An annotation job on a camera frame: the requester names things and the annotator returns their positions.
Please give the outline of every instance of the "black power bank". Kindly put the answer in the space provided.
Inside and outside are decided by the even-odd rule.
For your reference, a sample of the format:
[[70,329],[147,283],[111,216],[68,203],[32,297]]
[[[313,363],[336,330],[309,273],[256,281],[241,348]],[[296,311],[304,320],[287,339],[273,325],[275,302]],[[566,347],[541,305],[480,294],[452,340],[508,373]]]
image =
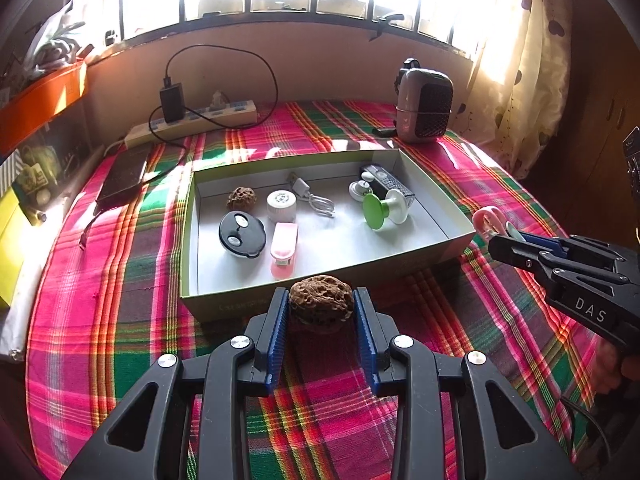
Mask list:
[[128,204],[140,193],[151,148],[152,144],[148,142],[116,155],[116,160],[95,200],[95,216]]

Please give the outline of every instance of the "white power strip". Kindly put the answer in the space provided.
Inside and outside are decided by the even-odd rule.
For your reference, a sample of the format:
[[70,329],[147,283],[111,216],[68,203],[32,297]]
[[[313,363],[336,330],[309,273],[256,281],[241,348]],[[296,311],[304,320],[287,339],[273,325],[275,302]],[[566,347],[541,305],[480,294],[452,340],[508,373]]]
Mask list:
[[[232,128],[233,126],[242,126],[243,124],[253,124],[258,119],[253,101],[239,101],[237,103],[229,103],[224,108],[211,110],[210,108],[200,108],[196,110],[198,113],[213,119],[217,123],[224,124]],[[174,140],[182,137],[208,132],[210,130],[220,129],[222,126],[210,123],[191,112],[187,112],[183,119],[175,123],[165,123],[164,118],[151,121],[151,127],[154,132],[161,137],[162,140]],[[129,130],[124,138],[127,147],[133,148],[145,142],[160,142],[149,131],[147,123],[139,124]]]

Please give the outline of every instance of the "remote control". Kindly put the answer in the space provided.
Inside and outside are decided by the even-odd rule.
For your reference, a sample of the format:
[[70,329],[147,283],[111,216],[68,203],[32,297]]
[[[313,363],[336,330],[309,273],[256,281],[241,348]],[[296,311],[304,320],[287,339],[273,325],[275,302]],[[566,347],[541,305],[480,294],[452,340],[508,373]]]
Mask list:
[[380,199],[385,200],[386,194],[397,189],[404,195],[406,206],[409,207],[414,203],[415,195],[407,186],[400,182],[393,173],[385,170],[379,164],[368,164],[360,168],[361,171],[368,171],[373,176],[373,180],[369,183],[373,193]]

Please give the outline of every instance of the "portable heater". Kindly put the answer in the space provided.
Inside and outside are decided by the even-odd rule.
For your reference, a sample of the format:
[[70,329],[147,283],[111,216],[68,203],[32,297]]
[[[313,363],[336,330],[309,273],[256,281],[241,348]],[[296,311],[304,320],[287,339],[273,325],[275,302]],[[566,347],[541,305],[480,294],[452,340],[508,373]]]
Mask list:
[[395,82],[398,94],[395,128],[376,128],[383,137],[398,135],[408,143],[425,142],[447,131],[453,101],[453,83],[435,70],[421,68],[417,59],[403,64]]

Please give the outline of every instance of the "human hand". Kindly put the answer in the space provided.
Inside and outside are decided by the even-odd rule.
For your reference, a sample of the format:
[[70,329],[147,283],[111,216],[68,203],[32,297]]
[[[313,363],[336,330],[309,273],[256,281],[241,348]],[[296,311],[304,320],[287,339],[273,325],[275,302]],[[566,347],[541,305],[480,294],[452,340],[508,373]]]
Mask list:
[[620,361],[620,352],[610,342],[598,338],[596,357],[591,363],[591,387],[598,394],[608,394],[620,386],[622,377],[640,380],[640,355]]

